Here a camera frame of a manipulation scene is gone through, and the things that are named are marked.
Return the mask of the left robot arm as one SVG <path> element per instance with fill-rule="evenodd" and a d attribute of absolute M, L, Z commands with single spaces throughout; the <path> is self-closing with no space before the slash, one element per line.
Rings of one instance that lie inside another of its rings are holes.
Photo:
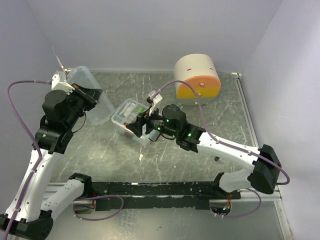
<path fill-rule="evenodd" d="M 44 98 L 40 128 L 31 135 L 32 151 L 19 190 L 4 214 L 0 229 L 4 238 L 14 235 L 27 240 L 48 237 L 57 217 L 77 198 L 89 199 L 94 192 L 90 176 L 74 173 L 66 184 L 43 200 L 58 159 L 74 136 L 73 127 L 100 100 L 102 89 L 76 83 L 53 85 Z"/>

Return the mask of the clear packet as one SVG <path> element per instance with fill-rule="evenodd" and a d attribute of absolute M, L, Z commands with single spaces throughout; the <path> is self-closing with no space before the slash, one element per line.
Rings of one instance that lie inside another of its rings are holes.
<path fill-rule="evenodd" d="M 126 117 L 127 115 L 129 115 L 133 111 L 135 106 L 136 106 L 136 104 L 133 102 L 126 103 L 125 106 L 123 107 L 123 109 L 120 111 L 119 115 Z"/>

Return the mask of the clear compartment tray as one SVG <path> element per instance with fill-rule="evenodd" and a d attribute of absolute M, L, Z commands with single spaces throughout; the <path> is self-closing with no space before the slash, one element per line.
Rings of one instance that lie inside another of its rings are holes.
<path fill-rule="evenodd" d="M 111 121 L 122 128 L 134 122 L 137 115 L 145 112 L 149 107 L 131 98 L 126 99 L 115 111 Z"/>

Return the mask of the green sachet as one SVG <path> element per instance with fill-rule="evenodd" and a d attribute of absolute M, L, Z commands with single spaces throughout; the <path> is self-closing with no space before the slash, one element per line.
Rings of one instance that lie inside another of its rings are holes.
<path fill-rule="evenodd" d="M 142 107 L 138 107 L 135 111 L 137 114 L 143 114 L 146 112 L 146 109 L 142 108 Z"/>

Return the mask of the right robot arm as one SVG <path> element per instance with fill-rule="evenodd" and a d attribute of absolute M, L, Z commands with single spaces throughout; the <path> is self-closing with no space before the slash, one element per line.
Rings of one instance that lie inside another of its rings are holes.
<path fill-rule="evenodd" d="M 212 193 L 218 199 L 235 190 L 247 188 L 269 195 L 275 191 L 281 163 L 271 146 L 264 144 L 259 148 L 241 145 L 215 136 L 189 123 L 186 114 L 177 105 L 167 105 L 162 111 L 153 113 L 149 110 L 139 113 L 135 121 L 126 124 L 126 128 L 138 138 L 157 131 L 173 137 L 176 144 L 186 151 L 207 153 L 240 166 L 242 169 L 239 171 L 217 175 Z"/>

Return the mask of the clear plastic box lid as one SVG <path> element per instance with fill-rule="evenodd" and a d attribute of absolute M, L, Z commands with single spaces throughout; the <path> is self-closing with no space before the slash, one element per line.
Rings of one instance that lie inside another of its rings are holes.
<path fill-rule="evenodd" d="M 87 113 L 87 118 L 93 125 L 101 125 L 111 118 L 115 108 L 86 66 L 73 68 L 67 74 L 66 81 L 70 85 L 80 86 L 87 95 L 95 100 L 95 107 Z"/>

